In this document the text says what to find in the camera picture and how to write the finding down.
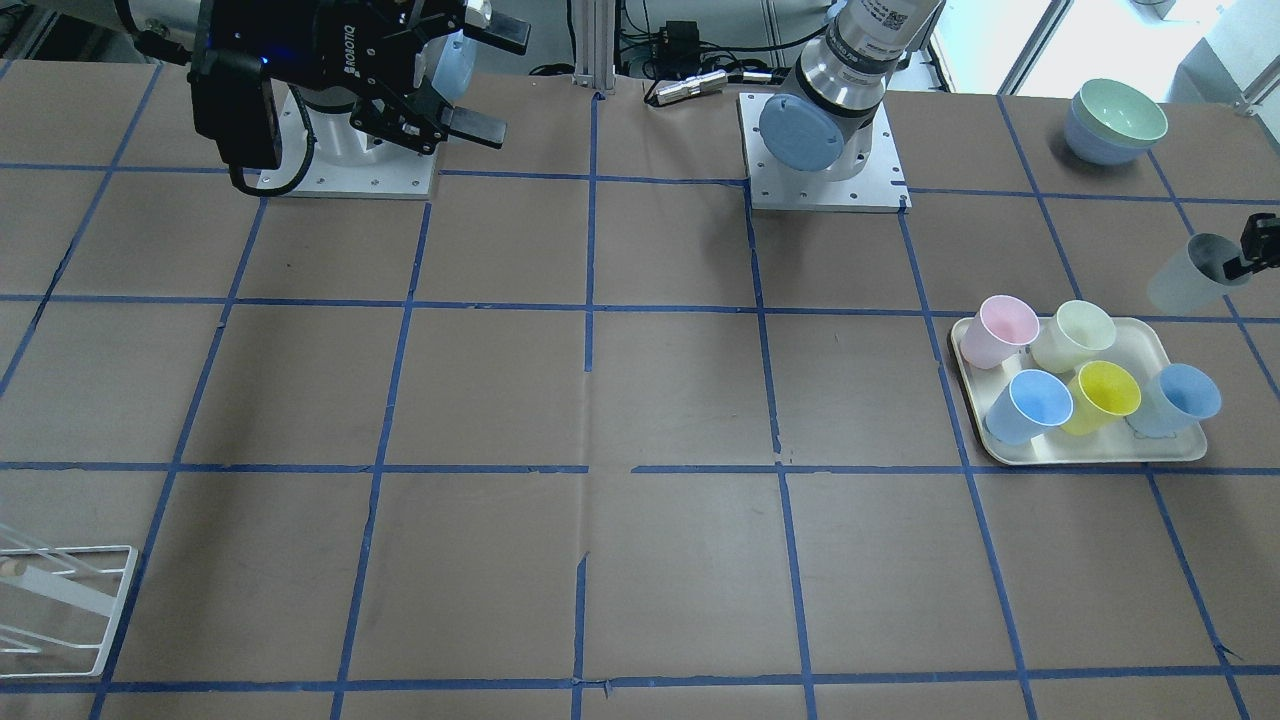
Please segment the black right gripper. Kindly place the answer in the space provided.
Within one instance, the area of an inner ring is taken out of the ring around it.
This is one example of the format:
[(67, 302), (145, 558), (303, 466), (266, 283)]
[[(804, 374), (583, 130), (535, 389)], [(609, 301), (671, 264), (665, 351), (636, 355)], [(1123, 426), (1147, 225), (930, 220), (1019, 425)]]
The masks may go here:
[(457, 31), (516, 56), (529, 50), (529, 22), (492, 1), (204, 1), (195, 58), (207, 49), (255, 54), (271, 81), (356, 95), (352, 126), (415, 152), (444, 140), (489, 149), (506, 143), (506, 120), (454, 106), (415, 82), (426, 44)]

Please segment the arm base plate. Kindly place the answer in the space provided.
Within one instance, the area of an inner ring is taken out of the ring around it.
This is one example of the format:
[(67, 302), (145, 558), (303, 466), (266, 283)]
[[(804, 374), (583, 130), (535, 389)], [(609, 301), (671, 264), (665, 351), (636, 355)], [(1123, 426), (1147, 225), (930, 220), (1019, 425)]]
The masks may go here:
[(906, 211), (913, 202), (888, 113), (838, 119), (791, 94), (739, 95), (751, 205), (778, 211)]
[(296, 181), (289, 197), (429, 200), (436, 156), (366, 135), (349, 123), (356, 95), (344, 88), (302, 88), (285, 96), (279, 117), (282, 165), (257, 173), (270, 191)]

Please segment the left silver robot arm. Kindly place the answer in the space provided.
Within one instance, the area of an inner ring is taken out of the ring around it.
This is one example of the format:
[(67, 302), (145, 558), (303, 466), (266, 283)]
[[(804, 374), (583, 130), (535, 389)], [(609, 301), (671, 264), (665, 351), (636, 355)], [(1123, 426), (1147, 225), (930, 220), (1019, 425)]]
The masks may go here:
[[(744, 92), (739, 109), (756, 208), (805, 211), (905, 211), (899, 141), (883, 109), (890, 81), (927, 40), (946, 1), (835, 1), (827, 24), (803, 41), (774, 94)], [(1120, 167), (1165, 138), (1157, 102), (1116, 79), (1088, 79), (1071, 97), (1064, 137), (1097, 167)], [(1249, 220), (1242, 259), (1228, 278), (1277, 266), (1276, 222)]]

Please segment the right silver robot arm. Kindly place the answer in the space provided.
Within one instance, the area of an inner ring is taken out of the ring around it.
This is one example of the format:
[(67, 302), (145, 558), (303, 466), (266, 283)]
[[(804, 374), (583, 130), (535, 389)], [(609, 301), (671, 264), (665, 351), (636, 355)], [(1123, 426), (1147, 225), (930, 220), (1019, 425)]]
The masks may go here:
[(352, 95), (351, 124), (413, 152), (457, 136), (498, 149), (506, 123), (444, 99), (417, 77), (434, 40), (463, 35), (527, 50), (529, 23), (488, 1), (46, 1), (129, 35), (146, 56), (188, 68), (195, 128), (230, 167), (276, 169), (273, 83)]

